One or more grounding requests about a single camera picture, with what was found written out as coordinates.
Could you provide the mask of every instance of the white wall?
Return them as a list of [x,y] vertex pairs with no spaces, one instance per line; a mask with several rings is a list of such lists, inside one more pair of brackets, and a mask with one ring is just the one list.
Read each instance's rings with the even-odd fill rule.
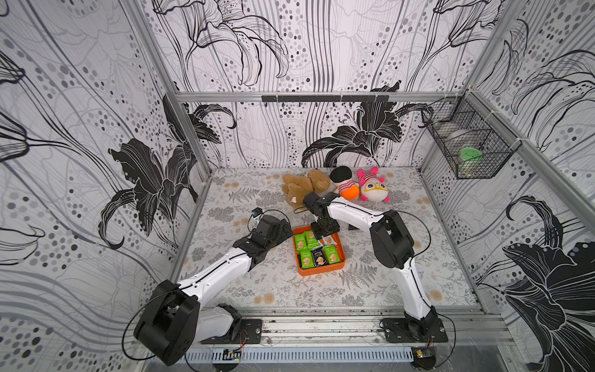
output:
[[[590,198],[594,21],[595,4],[587,1],[527,1],[478,83]],[[438,153],[424,179],[529,369],[594,370],[593,232],[519,155],[493,179],[456,180]]]
[[[349,93],[459,92],[506,0],[139,3],[181,91]],[[418,166],[432,144],[421,108],[384,115],[405,104],[217,103],[228,114],[201,121],[217,139],[199,135],[211,168]]]
[[200,191],[195,160],[119,2],[8,5],[0,1],[0,370],[126,369],[122,332],[171,275],[190,190]]

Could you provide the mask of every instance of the enclosure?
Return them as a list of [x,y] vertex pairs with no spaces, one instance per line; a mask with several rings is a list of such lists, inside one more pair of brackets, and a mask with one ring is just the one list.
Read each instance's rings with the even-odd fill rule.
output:
[[300,275],[287,239],[201,304],[262,320],[235,363],[123,353],[152,355],[133,317],[158,284],[255,208],[317,221],[284,176],[340,166],[378,167],[389,197],[351,201],[411,233],[437,370],[594,370],[594,22],[587,0],[0,0],[0,370],[414,370],[430,342],[387,340],[403,287],[341,221],[340,270]]

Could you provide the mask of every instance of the wire basket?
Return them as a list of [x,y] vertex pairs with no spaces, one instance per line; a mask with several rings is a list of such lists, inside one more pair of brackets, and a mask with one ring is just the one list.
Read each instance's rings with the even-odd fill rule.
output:
[[450,118],[427,128],[459,180],[492,178],[514,153],[464,99]]

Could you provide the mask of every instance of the green jar lid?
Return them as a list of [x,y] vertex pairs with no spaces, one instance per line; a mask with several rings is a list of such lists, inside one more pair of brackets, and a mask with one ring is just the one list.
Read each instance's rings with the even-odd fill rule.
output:
[[483,156],[483,152],[473,147],[465,147],[461,149],[461,159],[463,160],[479,160]]

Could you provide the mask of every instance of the black snack package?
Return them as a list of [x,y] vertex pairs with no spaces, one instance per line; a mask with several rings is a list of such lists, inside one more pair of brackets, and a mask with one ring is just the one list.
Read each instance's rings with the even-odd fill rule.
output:
[[328,265],[327,258],[324,256],[322,248],[314,249],[312,251],[312,257],[314,258],[314,264],[316,267]]

